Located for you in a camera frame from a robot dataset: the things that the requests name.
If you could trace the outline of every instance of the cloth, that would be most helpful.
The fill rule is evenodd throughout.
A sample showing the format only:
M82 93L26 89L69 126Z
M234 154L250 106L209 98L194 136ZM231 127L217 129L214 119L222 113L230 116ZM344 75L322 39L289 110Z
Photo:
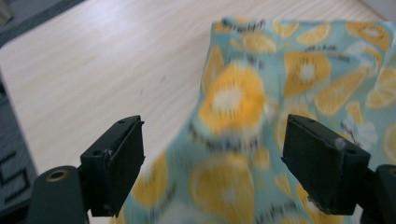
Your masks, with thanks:
M281 161L286 117L318 120L370 152L371 169L396 164L394 28L214 22L191 118L113 222L353 223L321 213Z

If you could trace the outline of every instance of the yellow lemon pattern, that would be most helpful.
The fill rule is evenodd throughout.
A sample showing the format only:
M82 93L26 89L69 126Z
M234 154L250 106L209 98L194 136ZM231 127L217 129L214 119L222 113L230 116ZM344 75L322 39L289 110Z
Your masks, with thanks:
M369 75L370 69L362 66L336 79L331 85L320 91L315 98L317 110L325 116L334 116L352 93Z
M396 103L396 68L385 68L374 88L367 94L365 106L372 110L389 108Z
M314 203L310 202L308 199L308 193L303 189L301 185L297 186L297 195L300 201L303 203L305 210L308 215L312 218L314 223L320 224L341 224L343 223L342 216L331 216L322 213Z
M213 80L224 69L224 59L221 49L218 45L213 46L210 50L209 58L206 63L204 74L202 76L202 91L207 92L213 83Z
M310 90L330 77L332 65L323 53L285 53L286 84L285 97Z
M352 35L370 41L382 50L388 50L390 37L388 31L381 25L372 22L347 22L346 30Z
M241 36L241 41L244 48L250 52L276 52L276 42L264 33L245 33Z
M297 31L299 26L298 22L292 22L290 24L282 24L281 21L273 22L274 32L282 38L288 38Z
M388 160L396 164L396 123L390 125L384 132L384 152Z
M191 117L112 223L354 223L320 212L282 162L287 118L340 133L373 167L396 164L394 31L382 21L215 21Z
M229 223L253 223L254 188L248 160L224 153L195 165L190 195L199 207Z
M265 93L256 71L232 63L214 81L198 113L213 133L243 130L258 124Z
M325 40L332 30L330 24L321 24L297 37L297 42L302 45L315 45Z
M159 203L165 195L167 184L167 162L163 153L147 172L139 175L132 188L132 193L139 203L145 207L152 207Z

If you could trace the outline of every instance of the wooden table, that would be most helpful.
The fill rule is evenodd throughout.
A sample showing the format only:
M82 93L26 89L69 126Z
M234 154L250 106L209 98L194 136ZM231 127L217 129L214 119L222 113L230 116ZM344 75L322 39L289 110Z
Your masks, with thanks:
M193 110L212 21L380 20L358 0L89 0L0 49L2 79L39 173L141 115L145 164Z

